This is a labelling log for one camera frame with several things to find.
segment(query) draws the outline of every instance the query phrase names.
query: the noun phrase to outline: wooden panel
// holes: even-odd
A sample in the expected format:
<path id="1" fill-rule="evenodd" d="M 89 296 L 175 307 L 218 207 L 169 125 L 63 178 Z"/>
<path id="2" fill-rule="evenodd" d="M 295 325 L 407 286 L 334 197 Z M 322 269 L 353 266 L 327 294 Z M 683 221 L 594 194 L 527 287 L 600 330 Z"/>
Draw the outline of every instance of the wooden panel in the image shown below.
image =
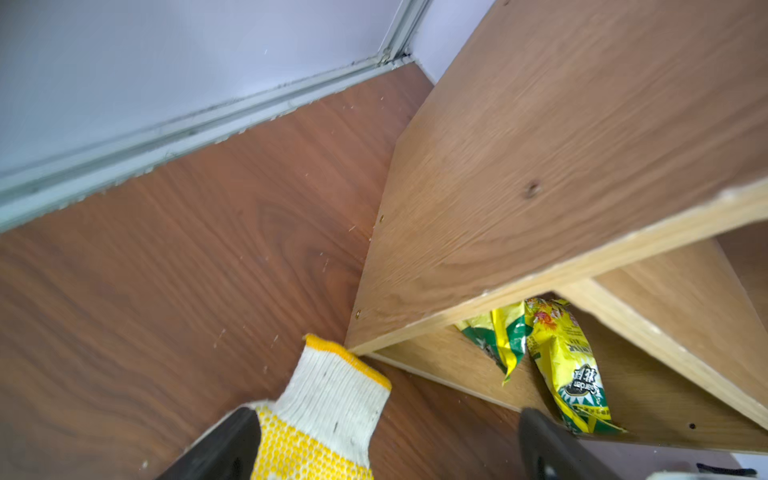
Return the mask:
<path id="1" fill-rule="evenodd" d="M 768 222 L 723 233 L 717 241 L 768 329 Z"/>
<path id="2" fill-rule="evenodd" d="M 2 234 L 0 477 L 156 478 L 224 413 L 275 399 L 304 334 L 343 340 L 395 140 L 431 87 L 399 68 Z M 521 477 L 517 413 L 383 371 L 377 480 Z"/>
<path id="3" fill-rule="evenodd" d="M 574 314 L 598 360 L 612 415 L 630 430 L 610 440 L 768 452 L 768 431 L 620 338 L 593 316 L 579 310 Z M 472 352 L 467 345 L 474 347 L 451 327 L 371 356 L 511 409 L 552 408 L 549 392 L 539 392 L 543 382 L 530 361 L 523 362 L 518 367 L 521 371 L 515 371 L 502 388 L 501 370 L 480 349 L 474 347 L 476 352 Z M 545 400 L 537 399 L 544 393 Z"/>
<path id="4" fill-rule="evenodd" d="M 768 333 L 715 240 L 560 293 L 768 429 Z"/>
<path id="5" fill-rule="evenodd" d="M 496 2 L 398 141 L 347 345 L 765 218 L 766 50 L 757 0 Z"/>

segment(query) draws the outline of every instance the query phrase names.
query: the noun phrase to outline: laminate flooring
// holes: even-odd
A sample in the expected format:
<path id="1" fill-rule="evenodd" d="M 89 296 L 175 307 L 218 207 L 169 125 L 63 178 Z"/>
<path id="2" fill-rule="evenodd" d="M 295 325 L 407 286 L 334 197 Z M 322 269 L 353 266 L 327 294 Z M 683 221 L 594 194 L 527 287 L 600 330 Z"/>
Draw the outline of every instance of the laminate flooring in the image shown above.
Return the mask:
<path id="1" fill-rule="evenodd" d="M 315 333 L 342 343 L 407 65 L 0 235 L 0 475 L 154 478 Z M 394 385 L 375 477 L 522 478 L 518 414 L 372 362 Z"/>

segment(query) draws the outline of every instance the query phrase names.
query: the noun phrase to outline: white knit glove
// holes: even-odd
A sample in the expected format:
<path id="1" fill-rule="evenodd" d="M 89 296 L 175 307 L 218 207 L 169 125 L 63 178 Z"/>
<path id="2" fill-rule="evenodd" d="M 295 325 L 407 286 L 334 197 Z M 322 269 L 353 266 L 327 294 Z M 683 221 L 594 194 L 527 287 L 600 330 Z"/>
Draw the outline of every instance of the white knit glove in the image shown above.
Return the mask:
<path id="1" fill-rule="evenodd" d="M 341 345 L 308 335 L 280 398 L 248 405 L 261 423 L 251 479 L 373 478 L 368 446 L 391 390 Z"/>

